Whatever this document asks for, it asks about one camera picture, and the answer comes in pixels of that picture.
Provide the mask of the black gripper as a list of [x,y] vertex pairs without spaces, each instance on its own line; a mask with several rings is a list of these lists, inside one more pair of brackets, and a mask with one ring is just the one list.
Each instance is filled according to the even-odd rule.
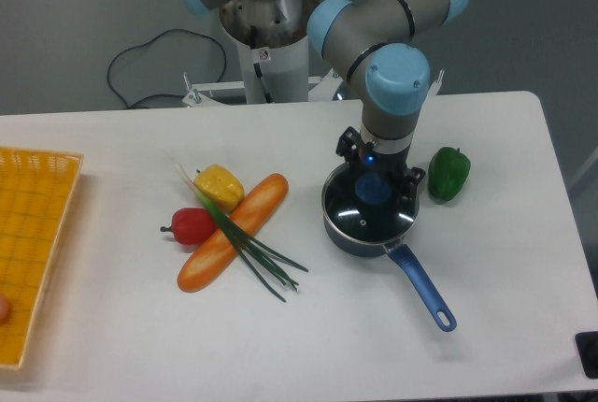
[[410,146],[410,134],[387,139],[371,132],[359,134],[349,126],[338,139],[335,154],[342,157],[349,166],[359,166],[357,179],[382,179],[389,185],[398,187],[400,207],[414,208],[426,171],[419,167],[407,168],[406,158]]

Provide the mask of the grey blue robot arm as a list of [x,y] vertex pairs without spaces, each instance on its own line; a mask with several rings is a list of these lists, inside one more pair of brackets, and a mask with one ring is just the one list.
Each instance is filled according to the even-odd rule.
[[363,102],[362,126],[341,137],[338,154],[361,174],[367,197],[384,184],[417,192],[406,165],[430,66],[412,38],[460,15],[469,0],[183,0],[198,14],[220,13],[237,44],[249,101],[307,95],[306,51],[313,48]]

